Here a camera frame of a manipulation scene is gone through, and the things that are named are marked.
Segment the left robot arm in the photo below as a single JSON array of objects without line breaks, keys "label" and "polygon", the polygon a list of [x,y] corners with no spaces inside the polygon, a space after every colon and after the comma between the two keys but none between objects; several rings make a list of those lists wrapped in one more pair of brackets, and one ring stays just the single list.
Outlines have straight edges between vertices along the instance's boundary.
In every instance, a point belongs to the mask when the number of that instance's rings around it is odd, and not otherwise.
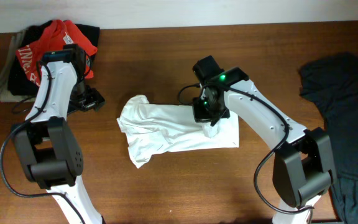
[{"label": "left robot arm", "polygon": [[104,223],[85,189],[84,158],[67,116],[76,111],[99,110],[105,99],[85,83],[90,56],[77,44],[46,52],[37,62],[42,79],[35,102],[21,124],[14,125],[7,139],[14,143],[23,172],[42,192],[24,198],[53,197],[69,223]]}]

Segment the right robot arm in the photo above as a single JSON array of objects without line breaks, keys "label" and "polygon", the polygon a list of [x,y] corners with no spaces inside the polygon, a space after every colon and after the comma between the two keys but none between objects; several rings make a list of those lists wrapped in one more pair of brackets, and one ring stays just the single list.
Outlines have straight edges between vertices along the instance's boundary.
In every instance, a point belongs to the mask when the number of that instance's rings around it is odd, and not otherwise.
[{"label": "right robot arm", "polygon": [[[273,223],[311,223],[315,203],[336,182],[331,141],[322,128],[308,129],[280,111],[240,68],[221,68],[212,56],[195,63],[200,94],[192,102],[197,123],[215,126],[235,113],[268,145],[254,172],[260,199],[275,210]],[[280,197],[272,205],[258,185],[263,165],[273,159],[273,186]]]}]

